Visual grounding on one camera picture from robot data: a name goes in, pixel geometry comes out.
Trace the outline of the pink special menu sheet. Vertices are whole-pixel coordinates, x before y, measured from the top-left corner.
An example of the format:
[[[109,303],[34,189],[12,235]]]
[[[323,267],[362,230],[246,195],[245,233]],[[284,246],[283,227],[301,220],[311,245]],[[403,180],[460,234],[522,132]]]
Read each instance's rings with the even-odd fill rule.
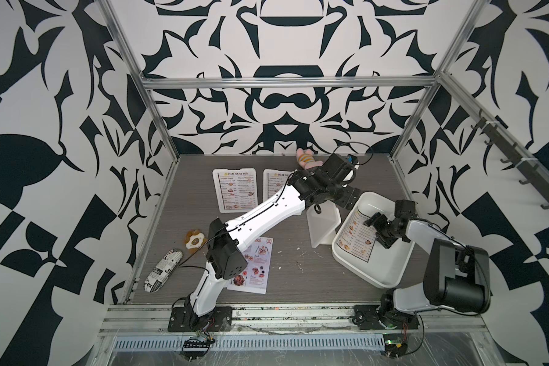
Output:
[[[247,267],[227,285],[227,290],[252,294],[266,294],[274,240],[257,238],[242,253]]]

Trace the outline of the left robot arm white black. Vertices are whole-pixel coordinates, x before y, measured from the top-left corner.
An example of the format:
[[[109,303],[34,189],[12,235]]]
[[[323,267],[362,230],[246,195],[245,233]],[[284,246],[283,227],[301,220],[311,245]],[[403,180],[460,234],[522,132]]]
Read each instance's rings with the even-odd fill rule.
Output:
[[[332,154],[321,166],[292,172],[278,192],[253,210],[226,223],[214,220],[207,241],[205,272],[184,302],[185,327],[198,331],[206,326],[222,290],[246,269],[243,252],[262,234],[327,201],[345,209],[354,207],[361,191],[349,184],[358,167],[358,157]]]

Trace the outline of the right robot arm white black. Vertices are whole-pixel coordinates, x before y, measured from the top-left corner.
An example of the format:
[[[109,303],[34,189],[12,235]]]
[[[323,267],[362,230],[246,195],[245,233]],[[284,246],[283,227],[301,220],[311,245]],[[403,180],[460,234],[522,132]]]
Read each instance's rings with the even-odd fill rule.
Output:
[[[437,225],[422,219],[413,201],[399,200],[393,218],[375,213],[364,225],[375,230],[375,242],[391,249],[398,241],[412,242],[429,255],[420,284],[391,289],[375,311],[386,329],[409,325],[419,314],[445,310],[478,316],[490,308],[490,258],[486,250],[465,245]]]

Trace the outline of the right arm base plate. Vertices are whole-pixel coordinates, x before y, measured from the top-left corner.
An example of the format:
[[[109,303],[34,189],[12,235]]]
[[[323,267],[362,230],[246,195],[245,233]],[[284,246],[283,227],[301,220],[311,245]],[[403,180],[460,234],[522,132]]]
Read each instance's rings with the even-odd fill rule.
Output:
[[[412,314],[395,309],[384,309],[381,305],[355,305],[352,323],[360,330],[404,330],[418,329],[419,320]]]

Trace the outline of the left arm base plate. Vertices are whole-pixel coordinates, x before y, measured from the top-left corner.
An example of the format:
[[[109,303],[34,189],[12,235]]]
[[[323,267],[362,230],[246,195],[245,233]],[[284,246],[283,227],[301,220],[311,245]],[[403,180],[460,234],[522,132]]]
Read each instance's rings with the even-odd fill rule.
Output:
[[[230,329],[233,308],[216,307],[204,316],[198,316],[190,307],[174,307],[169,317],[168,332],[219,332]]]

